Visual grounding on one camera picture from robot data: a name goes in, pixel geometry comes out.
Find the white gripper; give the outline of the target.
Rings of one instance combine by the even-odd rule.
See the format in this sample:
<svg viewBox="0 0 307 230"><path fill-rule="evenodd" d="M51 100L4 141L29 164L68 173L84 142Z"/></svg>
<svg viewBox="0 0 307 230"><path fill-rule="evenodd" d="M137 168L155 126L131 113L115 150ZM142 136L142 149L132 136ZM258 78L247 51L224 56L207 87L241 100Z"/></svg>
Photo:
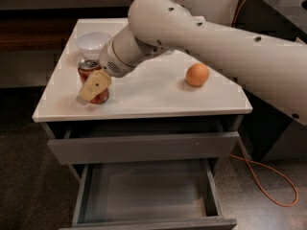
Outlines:
<svg viewBox="0 0 307 230"><path fill-rule="evenodd" d="M83 86L77 100L82 104L103 104L109 98L108 88L111 77L123 78L134 70L134 67L123 63L115 54L111 39L99 55L99 63L104 70L81 70Z"/></svg>

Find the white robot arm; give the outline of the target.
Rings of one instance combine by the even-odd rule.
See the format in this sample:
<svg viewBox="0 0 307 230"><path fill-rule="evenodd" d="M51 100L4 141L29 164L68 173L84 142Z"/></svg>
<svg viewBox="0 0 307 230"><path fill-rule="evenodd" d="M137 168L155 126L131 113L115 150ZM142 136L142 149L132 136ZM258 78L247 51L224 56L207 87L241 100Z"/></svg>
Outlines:
<svg viewBox="0 0 307 230"><path fill-rule="evenodd" d="M253 34L205 20L171 0L134 0L128 25L104 46L102 66L79 98L90 102L141 62L168 49L181 51L236 79L248 92L307 124L307 45Z"/></svg>

